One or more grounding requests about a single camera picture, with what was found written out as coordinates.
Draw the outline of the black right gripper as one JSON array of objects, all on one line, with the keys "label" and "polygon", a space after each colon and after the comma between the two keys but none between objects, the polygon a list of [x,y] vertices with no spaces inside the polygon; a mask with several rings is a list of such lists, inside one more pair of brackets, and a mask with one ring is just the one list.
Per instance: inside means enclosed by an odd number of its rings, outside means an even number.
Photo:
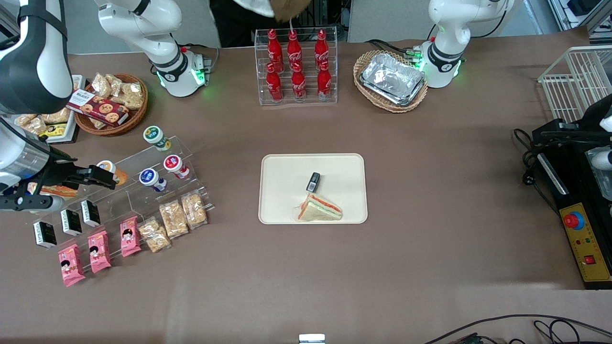
[{"label": "black right gripper", "polygon": [[114,190],[116,181],[114,174],[100,166],[89,166],[88,176],[79,173],[80,170],[86,168],[75,165],[77,158],[72,158],[68,154],[60,150],[50,150],[48,163],[44,166],[42,174],[43,186],[68,186],[72,189],[78,189],[80,185],[93,185],[103,187],[105,189]]}]

